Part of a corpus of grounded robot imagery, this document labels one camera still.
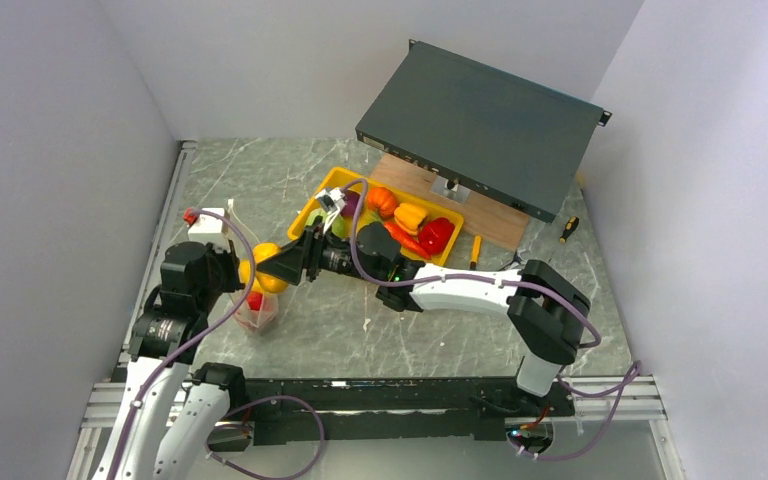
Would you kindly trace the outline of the red apple toy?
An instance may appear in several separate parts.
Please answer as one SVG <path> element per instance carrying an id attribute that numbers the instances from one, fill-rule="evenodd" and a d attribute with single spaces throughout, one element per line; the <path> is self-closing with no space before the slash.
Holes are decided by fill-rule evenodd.
<path id="1" fill-rule="evenodd" d="M 246 297 L 246 304 L 251 311 L 259 312 L 263 308 L 264 294 L 257 291 L 252 291 Z"/>

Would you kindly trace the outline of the clear zip top bag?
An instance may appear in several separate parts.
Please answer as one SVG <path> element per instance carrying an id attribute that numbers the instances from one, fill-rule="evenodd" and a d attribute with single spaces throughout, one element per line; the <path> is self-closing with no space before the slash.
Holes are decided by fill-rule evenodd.
<path id="1" fill-rule="evenodd" d="M 259 245 L 259 238 L 257 235 L 247 227 L 239 216 L 236 214 L 235 200 L 229 198 L 227 200 L 227 211 L 231 215 L 234 224 L 241 229 L 249 240 L 252 247 Z M 278 296 L 274 293 L 266 292 L 262 289 L 257 280 L 254 280 L 252 285 L 252 291 L 261 292 L 264 294 L 264 303 L 261 311 L 251 311 L 245 303 L 239 307 L 233 314 L 233 318 L 243 328 L 249 330 L 252 333 L 259 333 L 266 329 L 266 327 L 277 318 L 279 311 Z"/>

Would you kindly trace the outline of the orange carrot toy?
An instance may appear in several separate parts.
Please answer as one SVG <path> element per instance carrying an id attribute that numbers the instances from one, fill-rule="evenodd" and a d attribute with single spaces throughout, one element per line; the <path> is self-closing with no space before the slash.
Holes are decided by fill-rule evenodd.
<path id="1" fill-rule="evenodd" d="M 431 259 L 431 255 L 425 250 L 425 248 L 422 247 L 413 236 L 402 229 L 394 221 L 385 222 L 383 226 L 388 231 L 390 236 L 396 240 L 403 248 L 406 248 L 413 254 L 418 255 L 423 260 L 429 261 Z"/>

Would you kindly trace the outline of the green cabbage toy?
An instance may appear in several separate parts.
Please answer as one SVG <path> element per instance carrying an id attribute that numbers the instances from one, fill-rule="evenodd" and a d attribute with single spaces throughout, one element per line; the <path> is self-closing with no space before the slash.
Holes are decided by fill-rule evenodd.
<path id="1" fill-rule="evenodd" d="M 305 225 L 311 226 L 317 218 L 321 219 L 323 226 L 329 226 L 329 232 L 338 238 L 348 238 L 350 235 L 351 221 L 340 214 L 331 215 L 322 208 L 316 208 L 306 218 Z"/>

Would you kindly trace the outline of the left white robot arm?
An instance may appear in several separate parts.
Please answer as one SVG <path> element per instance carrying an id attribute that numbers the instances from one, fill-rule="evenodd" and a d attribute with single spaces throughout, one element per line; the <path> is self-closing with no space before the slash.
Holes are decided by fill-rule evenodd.
<path id="1" fill-rule="evenodd" d="M 239 417 L 248 394 L 242 368 L 191 368 L 208 316 L 243 288 L 235 245 L 169 247 L 161 280 L 131 330 L 124 394 L 95 479 L 183 479 L 215 424 Z"/>

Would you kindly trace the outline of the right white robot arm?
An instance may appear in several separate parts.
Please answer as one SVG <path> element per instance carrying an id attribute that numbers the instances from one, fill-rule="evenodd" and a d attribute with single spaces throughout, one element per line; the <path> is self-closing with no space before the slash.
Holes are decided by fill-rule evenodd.
<path id="1" fill-rule="evenodd" d="M 506 318 L 525 343 L 511 388 L 517 411 L 534 415 L 545 407 L 561 371 L 572 365 L 582 337 L 592 330 L 590 300 L 548 263 L 529 260 L 517 269 L 457 270 L 401 252 L 381 223 L 347 239 L 319 225 L 256 263 L 256 271 L 297 285 L 327 271 L 376 285 L 377 298 L 403 312 L 464 311 Z"/>

